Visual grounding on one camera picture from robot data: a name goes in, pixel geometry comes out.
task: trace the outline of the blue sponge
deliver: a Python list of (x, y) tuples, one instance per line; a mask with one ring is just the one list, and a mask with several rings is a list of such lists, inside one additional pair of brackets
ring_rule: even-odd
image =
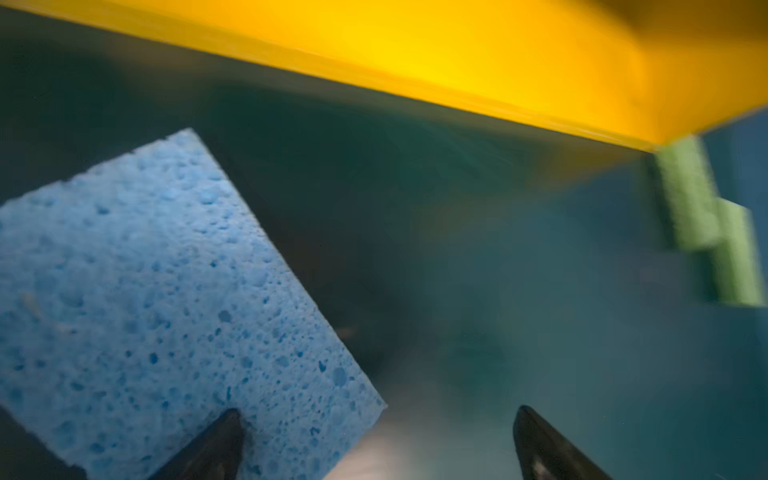
[(193, 131), (0, 207), (0, 402), (91, 480), (227, 408), (241, 478), (322, 478), (382, 400)]

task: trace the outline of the yellow object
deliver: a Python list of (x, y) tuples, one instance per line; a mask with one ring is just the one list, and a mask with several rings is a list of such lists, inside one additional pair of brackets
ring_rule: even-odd
[(652, 151), (768, 101), (763, 0), (734, 1), (0, 5)]

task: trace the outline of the light green foam piece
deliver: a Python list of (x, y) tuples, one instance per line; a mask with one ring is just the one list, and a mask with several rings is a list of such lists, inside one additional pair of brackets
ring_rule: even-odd
[(720, 301), (735, 306), (765, 306), (760, 255), (750, 209), (718, 199), (722, 238), (713, 249)]
[(688, 135), (656, 153), (675, 240), (681, 250), (697, 251), (720, 241), (717, 187), (701, 139)]

